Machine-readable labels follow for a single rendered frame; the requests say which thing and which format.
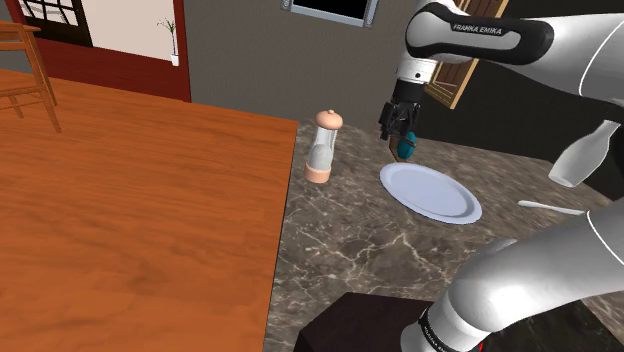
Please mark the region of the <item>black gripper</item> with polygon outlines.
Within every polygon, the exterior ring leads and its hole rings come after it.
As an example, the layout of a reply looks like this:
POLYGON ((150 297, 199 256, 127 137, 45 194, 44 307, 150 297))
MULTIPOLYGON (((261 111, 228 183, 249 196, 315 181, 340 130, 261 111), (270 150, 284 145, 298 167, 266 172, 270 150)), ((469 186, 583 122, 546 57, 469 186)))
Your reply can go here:
POLYGON ((392 93, 391 102, 383 106, 378 123, 380 138, 388 141, 396 132, 396 118, 401 113, 401 137, 408 139, 408 134, 414 131, 420 112, 422 99, 422 85, 397 79, 392 93))

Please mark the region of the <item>brown wooden door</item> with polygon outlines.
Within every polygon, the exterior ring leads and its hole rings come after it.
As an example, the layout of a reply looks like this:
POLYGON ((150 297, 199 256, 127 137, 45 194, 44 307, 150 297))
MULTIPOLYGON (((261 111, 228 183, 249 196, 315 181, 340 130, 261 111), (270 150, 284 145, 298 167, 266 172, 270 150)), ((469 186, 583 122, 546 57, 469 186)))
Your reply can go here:
MULTIPOLYGON (((459 9, 469 15, 492 18, 500 18, 509 2, 509 0, 453 1, 459 9)), ((461 64, 439 63, 424 91, 449 109, 454 109, 478 62, 478 59, 472 59, 461 64)))

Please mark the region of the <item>white round plate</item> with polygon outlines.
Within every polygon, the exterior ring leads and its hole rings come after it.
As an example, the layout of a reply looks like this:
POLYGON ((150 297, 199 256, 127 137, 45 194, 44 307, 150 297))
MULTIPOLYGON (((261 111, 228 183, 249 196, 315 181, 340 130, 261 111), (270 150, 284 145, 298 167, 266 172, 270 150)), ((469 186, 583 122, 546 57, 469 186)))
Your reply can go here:
POLYGON ((379 178, 393 198, 427 218, 467 225, 482 216, 481 204, 465 186, 431 168, 395 162, 384 166, 379 178))

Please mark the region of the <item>peach and clear pepper mill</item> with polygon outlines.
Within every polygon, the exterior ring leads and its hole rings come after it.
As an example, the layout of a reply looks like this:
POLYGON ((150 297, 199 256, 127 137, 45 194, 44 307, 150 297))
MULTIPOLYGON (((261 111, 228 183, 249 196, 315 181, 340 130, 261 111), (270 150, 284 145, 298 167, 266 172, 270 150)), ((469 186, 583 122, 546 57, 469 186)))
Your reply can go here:
POLYGON ((315 123, 316 136, 305 164, 304 176, 310 182, 325 183, 331 174, 335 141, 343 119, 334 110, 324 110, 316 115, 315 123))

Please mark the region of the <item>grey framed window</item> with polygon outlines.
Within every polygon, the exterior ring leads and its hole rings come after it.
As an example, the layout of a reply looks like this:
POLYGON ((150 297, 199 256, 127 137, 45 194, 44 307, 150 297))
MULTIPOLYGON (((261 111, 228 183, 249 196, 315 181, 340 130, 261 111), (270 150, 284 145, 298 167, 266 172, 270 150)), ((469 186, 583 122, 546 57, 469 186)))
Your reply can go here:
POLYGON ((379 0, 279 0, 282 10, 362 28, 371 28, 379 0))

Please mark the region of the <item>white bottle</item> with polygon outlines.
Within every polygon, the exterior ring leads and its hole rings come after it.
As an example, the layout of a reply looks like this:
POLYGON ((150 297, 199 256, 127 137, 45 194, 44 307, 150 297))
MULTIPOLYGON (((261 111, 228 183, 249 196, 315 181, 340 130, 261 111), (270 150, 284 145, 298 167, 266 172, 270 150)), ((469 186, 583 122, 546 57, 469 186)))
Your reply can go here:
POLYGON ((569 188, 585 181, 605 160, 611 137, 620 126, 604 120, 594 132, 569 145, 553 164, 549 179, 569 188))

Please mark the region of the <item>dark robot stand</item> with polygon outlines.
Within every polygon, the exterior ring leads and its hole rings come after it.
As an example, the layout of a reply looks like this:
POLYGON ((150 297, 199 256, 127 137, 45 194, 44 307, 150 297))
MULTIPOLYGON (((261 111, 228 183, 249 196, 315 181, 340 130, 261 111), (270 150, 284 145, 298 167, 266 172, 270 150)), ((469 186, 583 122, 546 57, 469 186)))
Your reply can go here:
MULTIPOLYGON (((301 329, 293 352, 401 352, 401 331, 430 305, 347 292, 301 329)), ((624 352, 624 344, 575 301, 488 336, 476 352, 624 352)))

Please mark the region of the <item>wooden chair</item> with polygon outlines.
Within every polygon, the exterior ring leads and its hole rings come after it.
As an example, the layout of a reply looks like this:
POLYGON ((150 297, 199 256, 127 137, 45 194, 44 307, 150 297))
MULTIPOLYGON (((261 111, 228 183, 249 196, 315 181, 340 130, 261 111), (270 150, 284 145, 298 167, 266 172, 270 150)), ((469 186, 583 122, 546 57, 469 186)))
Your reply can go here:
POLYGON ((38 27, 0 21, 0 52, 24 52, 34 77, 34 83, 29 86, 0 88, 0 98, 7 98, 10 102, 9 105, 0 106, 0 110, 12 109, 20 119, 23 119, 23 106, 42 104, 54 130, 61 133, 62 129, 54 109, 57 100, 34 37, 34 32, 39 31, 38 27))

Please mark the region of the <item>red framed wall picture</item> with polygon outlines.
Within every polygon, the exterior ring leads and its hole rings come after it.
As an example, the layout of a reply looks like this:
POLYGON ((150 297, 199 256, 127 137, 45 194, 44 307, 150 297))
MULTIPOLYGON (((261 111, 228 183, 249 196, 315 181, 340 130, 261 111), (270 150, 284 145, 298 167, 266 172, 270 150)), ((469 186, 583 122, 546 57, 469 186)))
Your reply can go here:
POLYGON ((191 100, 183 0, 80 0, 93 45, 36 40, 49 76, 191 100))

